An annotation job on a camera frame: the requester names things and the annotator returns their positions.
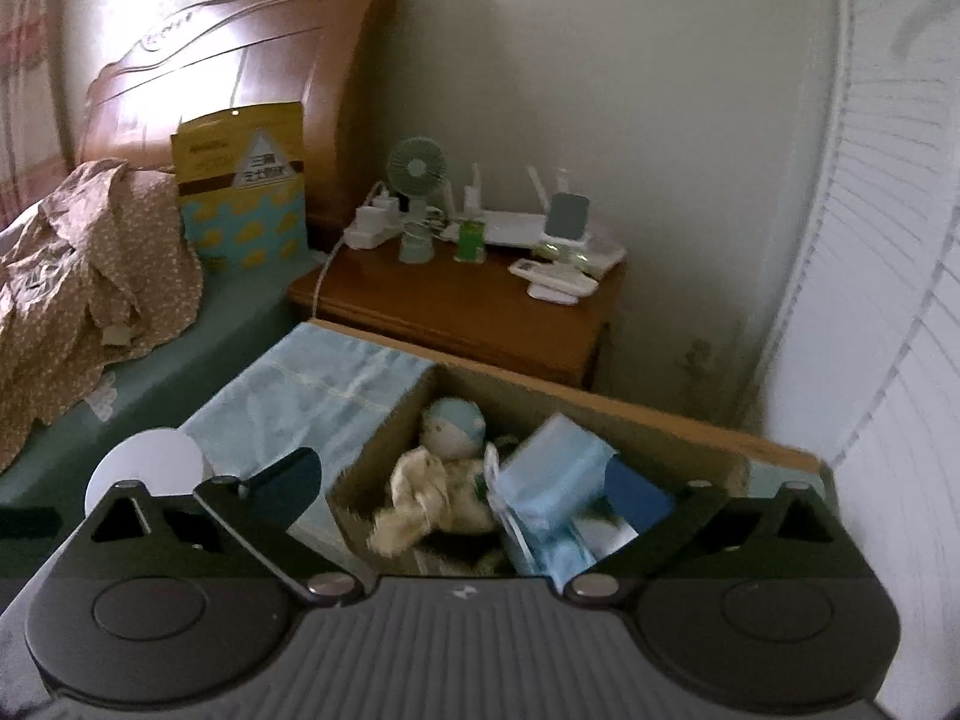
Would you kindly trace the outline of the blue face mask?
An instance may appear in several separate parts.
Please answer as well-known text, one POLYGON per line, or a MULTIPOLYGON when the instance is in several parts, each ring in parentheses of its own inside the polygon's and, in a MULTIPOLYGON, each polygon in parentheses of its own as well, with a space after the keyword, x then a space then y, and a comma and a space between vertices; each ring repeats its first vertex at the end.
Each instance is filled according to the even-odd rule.
POLYGON ((612 458, 605 440, 560 413, 508 458, 487 447, 487 502, 519 574, 550 578, 561 590, 638 536, 605 495, 612 458))

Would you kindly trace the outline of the cream drawstring pouch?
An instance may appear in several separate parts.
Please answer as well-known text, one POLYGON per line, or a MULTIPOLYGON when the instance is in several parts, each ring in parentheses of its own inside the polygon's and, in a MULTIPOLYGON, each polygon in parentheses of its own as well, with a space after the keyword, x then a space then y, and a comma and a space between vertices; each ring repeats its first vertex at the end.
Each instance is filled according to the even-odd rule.
POLYGON ((368 546, 395 557, 433 532, 483 535, 498 528, 482 460, 439 460, 425 447, 405 452, 389 478, 391 504, 374 514, 368 546))

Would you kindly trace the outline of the blue round plush toy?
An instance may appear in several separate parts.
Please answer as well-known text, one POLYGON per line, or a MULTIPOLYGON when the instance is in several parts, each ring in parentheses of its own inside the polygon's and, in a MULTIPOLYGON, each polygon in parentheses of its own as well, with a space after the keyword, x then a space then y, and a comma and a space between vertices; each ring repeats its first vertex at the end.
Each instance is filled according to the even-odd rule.
POLYGON ((439 460, 477 460, 487 422, 473 401, 440 398, 421 413, 420 444, 439 460))

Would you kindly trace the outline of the clear jar white lid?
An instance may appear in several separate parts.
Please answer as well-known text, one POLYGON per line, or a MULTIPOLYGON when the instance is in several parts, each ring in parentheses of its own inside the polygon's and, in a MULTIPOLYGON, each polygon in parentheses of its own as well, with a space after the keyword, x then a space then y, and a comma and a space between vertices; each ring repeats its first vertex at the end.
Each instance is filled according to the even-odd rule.
POLYGON ((210 463, 192 437, 156 427, 122 440, 101 458, 85 491, 85 514, 117 481, 140 481, 152 496, 182 496, 212 476, 210 463))

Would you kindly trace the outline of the light blue towel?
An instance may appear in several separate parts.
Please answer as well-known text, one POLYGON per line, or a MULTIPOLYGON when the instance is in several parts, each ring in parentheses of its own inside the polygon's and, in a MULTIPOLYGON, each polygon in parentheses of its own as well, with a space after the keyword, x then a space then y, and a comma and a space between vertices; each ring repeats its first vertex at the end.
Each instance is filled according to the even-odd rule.
POLYGON ((181 426, 213 472, 247 478, 308 447, 322 488, 431 367, 420 356, 312 323, 291 330, 181 426))

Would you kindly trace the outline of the open brown cardboard box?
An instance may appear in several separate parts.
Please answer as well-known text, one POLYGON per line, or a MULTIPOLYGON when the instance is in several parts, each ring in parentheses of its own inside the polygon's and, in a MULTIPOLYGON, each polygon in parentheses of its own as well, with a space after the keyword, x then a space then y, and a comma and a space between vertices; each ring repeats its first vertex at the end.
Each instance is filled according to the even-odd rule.
POLYGON ((640 527, 613 509, 631 466, 641 517, 701 481, 747 493, 748 468, 818 476, 804 450, 503 371, 435 362, 381 408, 327 493, 348 550, 381 574, 543 575, 563 587, 640 527))

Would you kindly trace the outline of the white remote control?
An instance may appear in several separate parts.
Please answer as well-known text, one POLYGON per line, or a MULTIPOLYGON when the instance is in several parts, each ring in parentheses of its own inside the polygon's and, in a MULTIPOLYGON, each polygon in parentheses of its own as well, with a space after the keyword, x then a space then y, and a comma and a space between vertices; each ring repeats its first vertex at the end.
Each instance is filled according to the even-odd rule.
POLYGON ((527 295, 537 301, 558 305, 578 304, 597 293, 599 283, 576 266, 516 260, 508 266, 511 275, 527 283, 527 295))

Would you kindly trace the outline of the wooden nightstand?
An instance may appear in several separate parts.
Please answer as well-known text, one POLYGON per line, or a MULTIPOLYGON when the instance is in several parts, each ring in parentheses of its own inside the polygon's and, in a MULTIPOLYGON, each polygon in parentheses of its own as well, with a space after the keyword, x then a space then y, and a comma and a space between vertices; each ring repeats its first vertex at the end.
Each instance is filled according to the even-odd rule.
POLYGON ((537 301, 509 267, 519 259, 490 249, 480 265, 454 260, 440 242, 427 263, 398 260, 398 243, 343 249, 329 268, 296 278, 288 301, 306 319, 379 333, 494 367, 589 388, 613 319, 626 266, 615 266, 574 305, 537 301))

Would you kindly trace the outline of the brown floral cloth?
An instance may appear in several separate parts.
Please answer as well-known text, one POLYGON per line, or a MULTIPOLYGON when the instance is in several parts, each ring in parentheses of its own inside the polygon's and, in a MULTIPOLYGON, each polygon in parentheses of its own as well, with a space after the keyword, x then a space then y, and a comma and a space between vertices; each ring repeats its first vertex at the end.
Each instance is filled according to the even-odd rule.
POLYGON ((203 268, 169 172, 89 161, 3 232, 2 465, 199 315, 203 268))

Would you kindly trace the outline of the white power strip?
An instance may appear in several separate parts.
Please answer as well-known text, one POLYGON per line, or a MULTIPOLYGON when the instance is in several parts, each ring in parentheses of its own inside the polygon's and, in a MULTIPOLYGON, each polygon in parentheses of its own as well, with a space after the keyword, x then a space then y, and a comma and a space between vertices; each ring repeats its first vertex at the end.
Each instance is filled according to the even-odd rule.
POLYGON ((366 200, 355 211, 343 231, 343 242, 352 250, 376 249, 402 234, 402 213, 398 198, 384 182, 371 187, 366 200))

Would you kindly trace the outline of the small screen on stand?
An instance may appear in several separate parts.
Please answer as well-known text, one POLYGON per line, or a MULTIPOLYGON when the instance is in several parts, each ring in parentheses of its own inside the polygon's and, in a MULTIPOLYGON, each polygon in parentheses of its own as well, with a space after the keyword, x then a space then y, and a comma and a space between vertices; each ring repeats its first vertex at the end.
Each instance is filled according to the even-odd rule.
POLYGON ((590 200, 569 192, 566 171, 558 172, 556 190, 548 193, 539 171, 527 168, 537 199, 545 211, 544 227, 534 254, 549 262, 574 266, 594 280, 601 280, 625 260, 626 249, 610 239, 604 231, 590 227, 590 200))

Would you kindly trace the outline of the white wifi router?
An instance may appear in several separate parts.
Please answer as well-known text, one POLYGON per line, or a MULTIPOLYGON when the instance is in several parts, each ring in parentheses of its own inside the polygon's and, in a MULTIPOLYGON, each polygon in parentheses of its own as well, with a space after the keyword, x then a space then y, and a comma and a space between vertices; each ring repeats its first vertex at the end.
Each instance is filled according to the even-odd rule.
POLYGON ((527 175, 534 185, 535 195, 540 202, 539 213, 519 213, 519 211, 483 211, 485 222, 485 242, 494 247, 532 250, 540 244, 545 232, 550 199, 540 179, 539 172, 532 164, 526 166, 527 175))

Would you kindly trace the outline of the yellow blue packaging bag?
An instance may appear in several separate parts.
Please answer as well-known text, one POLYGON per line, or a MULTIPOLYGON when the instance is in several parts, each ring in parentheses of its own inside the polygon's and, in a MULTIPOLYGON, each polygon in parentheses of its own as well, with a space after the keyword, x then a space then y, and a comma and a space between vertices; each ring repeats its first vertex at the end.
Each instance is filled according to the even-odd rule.
POLYGON ((304 109, 231 107, 171 137, 185 237, 212 271, 293 260, 308 250, 304 109))

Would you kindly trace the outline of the green small bottle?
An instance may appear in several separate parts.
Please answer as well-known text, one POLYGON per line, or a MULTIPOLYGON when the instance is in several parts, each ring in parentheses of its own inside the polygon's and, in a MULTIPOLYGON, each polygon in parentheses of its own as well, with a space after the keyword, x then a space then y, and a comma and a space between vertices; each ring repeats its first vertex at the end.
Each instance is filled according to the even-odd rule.
POLYGON ((485 261, 485 223, 482 220, 462 220, 459 223, 454 260, 473 265, 482 265, 485 261))

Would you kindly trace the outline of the small green desk fan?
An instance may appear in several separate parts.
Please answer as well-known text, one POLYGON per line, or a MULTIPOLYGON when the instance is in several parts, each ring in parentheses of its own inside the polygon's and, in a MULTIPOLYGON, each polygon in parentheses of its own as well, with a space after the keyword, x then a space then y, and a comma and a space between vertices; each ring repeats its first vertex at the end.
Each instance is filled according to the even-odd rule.
POLYGON ((387 156, 387 184, 409 202, 398 249, 398 260, 405 265, 423 265, 433 258, 436 211, 430 199, 444 187, 447 175, 443 148, 428 137, 402 140, 387 156))

